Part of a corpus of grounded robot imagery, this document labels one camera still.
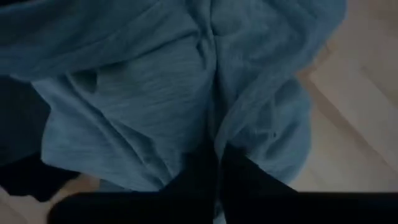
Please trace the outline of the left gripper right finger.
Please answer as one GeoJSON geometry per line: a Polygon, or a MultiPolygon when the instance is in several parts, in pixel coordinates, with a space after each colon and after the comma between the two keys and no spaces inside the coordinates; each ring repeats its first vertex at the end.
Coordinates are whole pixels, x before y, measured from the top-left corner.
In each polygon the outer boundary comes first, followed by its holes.
{"type": "Polygon", "coordinates": [[[221,192],[226,194],[294,194],[295,190],[263,171],[240,148],[227,145],[221,160],[221,192]]]}

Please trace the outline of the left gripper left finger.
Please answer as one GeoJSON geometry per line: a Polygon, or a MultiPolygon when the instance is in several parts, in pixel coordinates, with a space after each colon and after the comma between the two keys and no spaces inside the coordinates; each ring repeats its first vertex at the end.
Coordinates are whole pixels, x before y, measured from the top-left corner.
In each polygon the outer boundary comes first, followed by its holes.
{"type": "Polygon", "coordinates": [[[183,171],[162,190],[165,194],[213,194],[218,159],[212,145],[201,145],[186,156],[183,171]]]}

